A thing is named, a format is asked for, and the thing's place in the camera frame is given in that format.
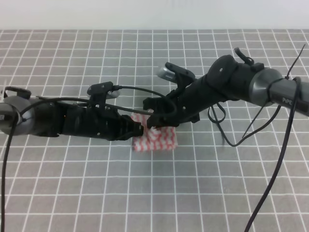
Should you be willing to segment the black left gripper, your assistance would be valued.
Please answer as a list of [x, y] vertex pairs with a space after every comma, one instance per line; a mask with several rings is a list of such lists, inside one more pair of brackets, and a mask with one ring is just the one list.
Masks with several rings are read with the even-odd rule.
[[142, 136], [144, 131], [140, 122], [120, 115], [115, 109], [60, 104], [59, 112], [62, 113], [59, 133], [64, 135], [125, 141]]

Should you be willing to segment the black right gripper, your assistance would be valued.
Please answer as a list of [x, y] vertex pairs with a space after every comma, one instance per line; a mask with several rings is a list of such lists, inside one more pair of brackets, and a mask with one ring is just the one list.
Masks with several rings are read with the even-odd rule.
[[[147, 128], [178, 127], [182, 123], [200, 121], [199, 111], [191, 110], [191, 106], [196, 106], [196, 100], [189, 98], [188, 88], [177, 88], [166, 97], [176, 105], [176, 113], [172, 116], [149, 116]], [[168, 112], [169, 106], [165, 99], [146, 98], [142, 102], [143, 110], [153, 110], [154, 112]]]

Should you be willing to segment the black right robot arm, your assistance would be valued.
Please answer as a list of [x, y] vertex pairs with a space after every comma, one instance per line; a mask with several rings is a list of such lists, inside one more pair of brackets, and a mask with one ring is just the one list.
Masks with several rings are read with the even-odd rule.
[[182, 123], [196, 123], [199, 113], [225, 101], [246, 101], [258, 106], [274, 103], [292, 108], [296, 82], [283, 77], [263, 63], [255, 63], [238, 48], [235, 52], [242, 59], [237, 62], [232, 55], [218, 58], [201, 78], [180, 66], [167, 62], [159, 71], [158, 77], [177, 84], [177, 88], [166, 97], [176, 105], [177, 112], [165, 99], [146, 98], [145, 110], [153, 110], [154, 115], [147, 119], [147, 127], [177, 127]]

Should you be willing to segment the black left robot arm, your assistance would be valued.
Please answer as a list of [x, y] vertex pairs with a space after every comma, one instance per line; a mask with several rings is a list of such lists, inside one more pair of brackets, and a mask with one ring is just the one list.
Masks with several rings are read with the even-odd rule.
[[[8, 96], [6, 91], [15, 92]], [[117, 109], [73, 98], [57, 100], [31, 97], [31, 92], [18, 87], [6, 87], [0, 103], [0, 130], [14, 135], [58, 137], [69, 135], [124, 141], [143, 135], [144, 127]]]

